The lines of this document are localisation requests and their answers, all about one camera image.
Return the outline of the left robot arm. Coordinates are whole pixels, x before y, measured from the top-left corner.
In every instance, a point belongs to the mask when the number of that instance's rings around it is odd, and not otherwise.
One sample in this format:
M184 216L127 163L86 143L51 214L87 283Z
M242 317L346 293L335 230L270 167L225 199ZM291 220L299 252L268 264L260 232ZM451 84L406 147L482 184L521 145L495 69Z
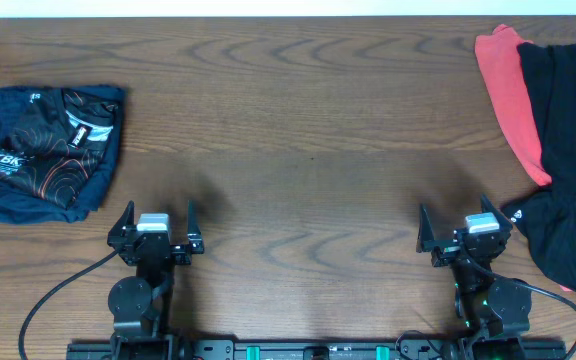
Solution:
M192 203L187 209L187 241L171 243L169 216L145 213L135 218L129 202L108 233L107 244L136 274L119 280L108 295L114 316L111 360L188 360L192 345L169 325L174 269L192 263L205 251Z

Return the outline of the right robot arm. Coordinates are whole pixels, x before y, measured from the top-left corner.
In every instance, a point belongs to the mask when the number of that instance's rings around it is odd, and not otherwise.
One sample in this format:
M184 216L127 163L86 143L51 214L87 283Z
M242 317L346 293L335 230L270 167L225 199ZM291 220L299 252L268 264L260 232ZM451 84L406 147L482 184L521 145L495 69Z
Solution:
M431 255L435 268L448 267L454 277L455 311L469 335L437 349L442 359L524 359L521 334L530 329L531 291L518 279L494 273L512 224L486 196L481 211L465 217L465 225L449 238L435 236L425 205L419 208L416 251Z

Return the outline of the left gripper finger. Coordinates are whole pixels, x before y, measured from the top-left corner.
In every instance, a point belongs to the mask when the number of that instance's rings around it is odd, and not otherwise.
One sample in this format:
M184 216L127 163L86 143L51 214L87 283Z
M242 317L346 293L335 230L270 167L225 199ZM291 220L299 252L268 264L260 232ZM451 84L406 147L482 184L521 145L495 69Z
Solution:
M188 202L187 208L187 237L189 241L201 241L202 234L197 220L194 202Z
M134 202L129 201L122 215L109 231L110 237L124 237L126 232L134 229Z

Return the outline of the black polo shirt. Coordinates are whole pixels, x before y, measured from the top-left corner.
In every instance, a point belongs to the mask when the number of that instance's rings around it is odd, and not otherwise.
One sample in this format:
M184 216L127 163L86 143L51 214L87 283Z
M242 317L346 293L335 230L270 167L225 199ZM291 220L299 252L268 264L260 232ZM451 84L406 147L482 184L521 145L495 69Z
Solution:
M522 44L518 52L551 182L502 211L541 272L576 292L576 44Z

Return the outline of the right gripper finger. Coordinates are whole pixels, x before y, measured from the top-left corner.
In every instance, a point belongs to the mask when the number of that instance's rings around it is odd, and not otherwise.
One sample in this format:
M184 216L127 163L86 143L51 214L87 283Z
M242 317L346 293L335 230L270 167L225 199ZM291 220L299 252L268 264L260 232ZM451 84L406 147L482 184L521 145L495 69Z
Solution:
M419 208L419 231L418 231L418 241L428 242L434 241L435 236L433 228L430 222L427 207L424 204L420 205Z
M491 213L495 217L496 221L499 223L500 229L511 229L512 228L512 222L509 221L500 212L500 210L492 204L492 202L489 200L489 198L485 194L481 195L480 204L481 204L481 210L483 213Z

